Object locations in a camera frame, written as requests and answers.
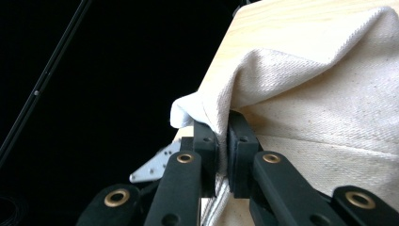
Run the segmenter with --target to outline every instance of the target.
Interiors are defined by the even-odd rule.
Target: wooden surface
[[[241,56],[251,49],[268,48],[301,55],[306,52],[303,49],[306,45],[299,43],[317,39],[331,22],[384,6],[398,12],[399,0],[263,0],[240,8],[199,89],[206,90],[232,74]],[[179,130],[176,138],[183,136],[192,136],[192,127]],[[239,203],[230,199],[217,225],[240,225],[239,222],[253,225],[247,208],[242,208],[248,202]]]

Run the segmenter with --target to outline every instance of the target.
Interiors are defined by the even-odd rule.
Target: cloth fold
[[[225,73],[172,104],[171,125],[182,128],[196,120],[212,128],[223,178],[229,111],[238,110],[263,148],[285,154],[316,189],[330,194],[336,186],[361,186],[398,210],[396,12],[384,7],[342,18],[298,45],[303,48],[295,53],[261,46],[232,59]],[[210,209],[224,208],[229,188],[222,187]],[[219,215],[208,212],[204,225],[214,225]]]

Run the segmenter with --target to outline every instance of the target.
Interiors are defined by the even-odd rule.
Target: white fabric
[[[176,100],[171,125],[210,125],[224,176],[229,110],[241,111],[263,148],[287,156],[316,189],[360,186],[399,210],[397,14],[376,8],[343,18],[298,45],[304,51],[295,54],[248,50],[233,73]],[[215,225],[227,202],[223,183],[204,225]]]

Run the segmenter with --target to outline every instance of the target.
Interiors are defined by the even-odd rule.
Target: black background
[[[1,1],[1,138],[79,1]],[[235,1],[93,1],[6,164],[26,225],[73,225],[97,192],[167,146],[172,102],[196,91]]]

